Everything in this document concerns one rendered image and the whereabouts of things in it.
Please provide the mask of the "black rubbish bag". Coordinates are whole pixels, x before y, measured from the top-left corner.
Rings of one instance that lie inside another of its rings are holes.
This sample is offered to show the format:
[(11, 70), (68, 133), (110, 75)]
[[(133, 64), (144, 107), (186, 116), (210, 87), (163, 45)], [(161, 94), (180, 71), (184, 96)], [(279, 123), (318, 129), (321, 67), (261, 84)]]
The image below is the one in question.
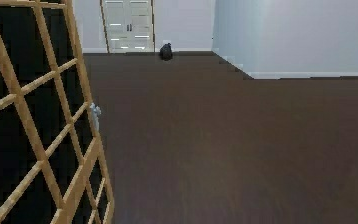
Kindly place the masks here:
[(172, 52), (172, 47), (171, 47), (170, 43), (164, 44), (161, 47), (161, 49), (159, 51), (159, 56), (164, 61), (168, 61), (173, 58), (173, 52)]

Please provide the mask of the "white panelled double door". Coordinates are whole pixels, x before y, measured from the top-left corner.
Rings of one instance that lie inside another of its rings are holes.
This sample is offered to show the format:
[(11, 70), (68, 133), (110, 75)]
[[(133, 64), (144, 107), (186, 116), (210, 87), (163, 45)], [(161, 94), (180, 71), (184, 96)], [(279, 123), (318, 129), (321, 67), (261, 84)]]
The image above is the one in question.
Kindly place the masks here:
[(104, 0), (110, 53), (153, 52), (151, 0)]

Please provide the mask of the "wooden lattice glass door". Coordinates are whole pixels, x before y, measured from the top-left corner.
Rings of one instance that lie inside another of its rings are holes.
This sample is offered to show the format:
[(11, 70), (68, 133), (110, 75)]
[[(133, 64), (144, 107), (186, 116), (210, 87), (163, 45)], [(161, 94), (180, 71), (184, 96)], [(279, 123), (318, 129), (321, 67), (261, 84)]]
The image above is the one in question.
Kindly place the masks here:
[(0, 224), (113, 224), (73, 0), (0, 0)]

